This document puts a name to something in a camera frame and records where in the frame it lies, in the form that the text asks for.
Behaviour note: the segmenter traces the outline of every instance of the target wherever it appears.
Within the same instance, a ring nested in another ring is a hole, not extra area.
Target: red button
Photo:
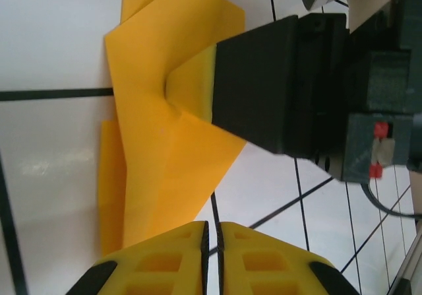
[[[382,166],[379,163],[371,165],[371,167],[369,168],[369,177],[370,178],[382,177]]]
[[[388,123],[387,122],[376,122],[374,129],[374,136],[378,139],[387,138],[388,135]]]

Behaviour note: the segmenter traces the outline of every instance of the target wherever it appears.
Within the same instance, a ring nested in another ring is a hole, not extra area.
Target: black grout line
[[[294,204],[298,203],[301,199],[304,199],[308,197],[310,194],[314,193],[318,189],[320,189],[322,186],[330,183],[333,180],[333,178],[328,178],[327,180],[323,181],[322,183],[319,183],[317,186],[314,186],[310,190],[308,190],[305,194],[303,194],[301,197],[296,197],[294,200],[290,201],[289,203],[285,204],[284,206],[280,207],[276,211],[273,211],[272,213],[266,215],[264,218],[258,220],[256,223],[249,226],[251,229],[256,229],[259,226],[263,225],[265,222],[273,219],[275,216],[279,215],[280,213],[284,212],[286,209],[290,208]],[[213,247],[210,250],[210,256],[215,254],[217,252],[217,247]]]
[[[299,168],[297,166],[297,159],[295,158],[295,171],[296,171],[296,182],[297,182],[297,189],[299,190],[299,196],[302,197],[302,188],[301,188],[301,180],[299,177]],[[305,241],[306,241],[306,249],[309,251],[309,238],[308,238],[308,230],[306,227],[306,218],[305,218],[305,208],[303,207],[303,199],[300,201],[301,203],[301,212],[302,212],[302,222],[303,222],[303,231],[305,233]]]
[[[112,88],[81,88],[60,90],[16,90],[0,92],[0,102],[16,102],[19,100],[45,100],[62,98],[113,96]]]
[[[271,9],[272,9],[272,19],[276,21],[277,16],[276,16],[276,8],[274,7],[274,0],[270,0],[270,1],[271,1]]]
[[[13,285],[16,295],[28,295],[22,257],[19,250],[18,236],[16,234],[15,222],[7,185],[5,173],[0,160],[0,222],[3,229],[3,238],[5,241],[7,258],[12,274]]]
[[[217,228],[217,224],[220,223],[220,217],[218,216],[217,198],[216,198],[215,192],[212,193],[211,195],[211,206],[212,206],[212,216],[214,217],[214,222]]]
[[[375,189],[376,189],[376,191],[377,191],[377,199],[378,200],[380,200],[380,197],[379,197],[379,195],[378,195],[378,183],[377,183],[377,180],[375,180]],[[379,212],[379,215],[380,215],[380,221],[382,220],[381,219],[381,211],[380,210],[378,210],[378,212]],[[383,248],[384,248],[384,260],[385,260],[385,268],[386,268],[386,270],[387,270],[387,281],[388,281],[388,287],[390,287],[390,276],[389,276],[389,274],[388,274],[388,262],[387,262],[387,252],[386,252],[386,250],[385,250],[385,239],[384,239],[384,226],[381,224],[381,236],[382,236],[382,246],[383,246]]]
[[[398,184],[397,184],[397,173],[396,173],[396,166],[394,166],[394,177],[396,178],[396,193],[398,198]],[[400,202],[398,202],[398,211],[401,213],[402,208],[400,206]],[[400,218],[400,224],[402,225],[402,238],[403,238],[403,250],[404,250],[404,256],[406,256],[406,243],[404,242],[404,229],[403,229],[403,219]]]
[[[347,204],[349,205],[349,216],[350,216],[350,226],[351,226],[351,235],[353,236],[353,250],[356,254],[356,239],[355,239],[355,229],[353,228],[353,219],[351,217],[351,207],[350,207],[350,197],[349,197],[349,187],[346,182],[346,195],[347,195]],[[359,282],[359,292],[362,294],[362,285],[361,285],[361,273],[359,272],[359,262],[356,260],[356,269],[357,269],[357,280]]]
[[[343,6],[345,6],[345,7],[347,7],[347,8],[349,8],[349,5],[347,4],[347,3],[344,3],[343,1],[341,1],[341,0],[334,0],[336,3],[339,3],[339,4],[341,4],[341,5],[343,5]]]
[[[396,203],[394,203],[394,205],[392,206],[391,209],[393,209],[398,202],[403,198],[403,196],[407,193],[407,191],[409,190],[409,187],[407,187],[407,189],[400,195],[400,198],[396,201]],[[359,247],[359,249],[357,249],[357,251],[355,252],[355,254],[353,254],[353,256],[351,257],[351,259],[346,263],[346,265],[344,266],[344,268],[340,271],[341,273],[343,273],[347,267],[349,267],[350,263],[353,262],[353,260],[357,257],[357,255],[359,254],[360,251],[362,251],[363,247],[365,247],[365,245],[368,243],[368,241],[372,238],[372,236],[375,234],[375,232],[380,228],[381,224],[386,220],[387,218],[387,214],[384,216],[384,218],[381,220],[381,222],[379,224],[377,224],[377,226],[375,227],[375,229],[369,234],[368,238],[365,239],[365,241],[361,244],[361,246]]]

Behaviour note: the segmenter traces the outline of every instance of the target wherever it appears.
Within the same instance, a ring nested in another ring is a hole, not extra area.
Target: black cable
[[[417,219],[417,220],[421,220],[422,219],[422,214],[404,214],[404,213],[399,213],[398,211],[393,211],[392,209],[389,209],[389,208],[385,207],[374,196],[374,193],[371,191],[371,188],[369,187],[368,184],[361,184],[361,186],[362,186],[363,192],[365,193],[365,195],[369,199],[369,201],[372,203],[372,205],[374,205],[380,211],[383,211],[386,214],[389,214],[391,216],[396,216],[396,217],[412,218],[412,219]]]

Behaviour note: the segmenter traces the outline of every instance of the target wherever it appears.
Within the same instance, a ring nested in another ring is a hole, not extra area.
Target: yellow cloth
[[[225,0],[123,0],[122,21],[105,44],[127,164],[126,182],[115,184],[126,188],[104,186],[113,166],[104,143],[115,147],[112,153],[121,146],[103,129],[98,190],[99,197],[125,197],[123,237],[104,254],[192,221],[245,145],[165,99],[172,70],[243,31],[241,10]],[[103,245],[112,235],[107,230],[119,228],[104,214]]]
[[[121,249],[125,214],[126,162],[117,121],[101,126],[98,206],[102,255]]]

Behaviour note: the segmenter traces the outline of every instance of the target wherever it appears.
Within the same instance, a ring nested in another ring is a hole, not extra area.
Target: yellow gripper pad
[[[323,257],[232,222],[217,231],[220,295],[358,295]],[[206,295],[208,255],[208,223],[191,222],[109,254],[67,295]]]

